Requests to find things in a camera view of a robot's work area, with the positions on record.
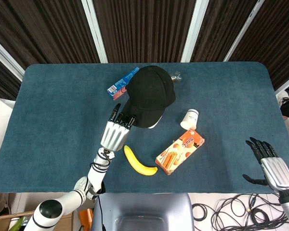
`green object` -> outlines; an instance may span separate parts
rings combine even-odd
[[[31,216],[23,216],[23,222],[21,222],[21,226],[26,226],[30,221]]]
[[[21,227],[21,224],[23,223],[23,219],[24,217],[21,217],[17,222],[16,224],[13,225],[13,227],[11,227],[9,229],[9,231],[19,231],[20,230],[20,227]]]

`black cable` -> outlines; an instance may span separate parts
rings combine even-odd
[[[107,163],[106,163],[106,164],[98,164],[98,163],[95,163],[95,162],[91,162],[91,163],[90,163],[90,167],[93,165],[93,166],[95,167],[95,171],[97,171],[97,169],[100,169],[99,167],[108,167],[108,166],[110,166],[111,160],[110,160],[109,157],[107,156],[108,153],[109,153],[109,151],[107,151],[107,150],[105,150],[105,152],[102,153],[102,155],[103,155],[104,158],[102,158],[101,155],[98,154],[98,155],[100,156],[100,158],[102,158],[102,159],[104,159],[104,160],[107,160]]]
[[[283,98],[281,98],[281,105],[283,105],[283,104],[285,104],[285,103],[287,103],[287,102],[289,102],[289,97],[283,97]]]
[[[241,196],[249,196],[248,206],[245,206],[242,200],[240,200]],[[257,199],[262,200],[263,204],[254,206]],[[235,213],[233,209],[234,202],[239,203],[242,206],[242,208],[244,208],[244,212],[242,214]],[[234,216],[223,211],[223,209],[227,205],[230,205],[231,211],[234,214]],[[262,206],[266,206],[266,205],[268,205],[271,209],[275,209],[278,212],[280,212],[280,215],[277,218],[270,220],[267,213],[265,213],[261,209]],[[216,230],[216,231],[258,231],[258,230],[263,230],[263,229],[266,229],[266,230],[276,229],[285,223],[289,223],[287,222],[287,217],[284,211],[282,209],[279,210],[278,208],[276,208],[276,206],[281,206],[281,205],[279,203],[271,203],[267,199],[263,198],[262,196],[258,194],[238,194],[231,198],[219,200],[214,209],[206,204],[200,204],[200,203],[193,204],[192,208],[194,209],[195,207],[200,207],[204,213],[204,215],[200,218],[194,217],[194,220],[197,222],[201,222],[207,218],[208,209],[213,211],[213,214],[211,216],[211,226],[213,230]],[[263,215],[263,218],[260,218],[257,216],[257,214],[259,213]],[[225,227],[223,220],[221,218],[221,215],[227,215],[231,220],[235,222],[236,225]],[[237,218],[245,217],[244,224],[243,225],[240,224],[240,222],[237,221],[236,217]]]
[[[102,231],[106,231],[106,228],[105,228],[104,223],[103,223],[103,211],[102,211],[102,206],[101,206],[100,196],[97,196],[97,199],[98,199],[98,204],[100,205],[100,210],[101,210]]]

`banana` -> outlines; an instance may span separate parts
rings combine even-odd
[[[146,176],[152,176],[154,175],[157,171],[157,167],[146,167],[143,164],[141,164],[137,158],[135,157],[133,151],[130,149],[129,146],[125,145],[124,146],[124,153],[131,164],[131,166],[140,174],[146,175]]]

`curtain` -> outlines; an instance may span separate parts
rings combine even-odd
[[[196,0],[94,0],[110,63],[179,62]]]
[[[99,62],[81,0],[0,0],[0,44],[24,69]]]
[[[191,62],[223,61],[257,0],[210,0]]]
[[[275,89],[289,80],[289,0],[266,0],[230,61],[264,64]]]
[[[0,98],[15,100],[20,84],[20,80],[0,62]]]

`clear bottle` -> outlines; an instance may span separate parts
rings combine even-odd
[[[170,73],[171,79],[172,81],[175,82],[180,82],[182,80],[181,77],[181,72],[180,71],[176,71],[174,73]]]

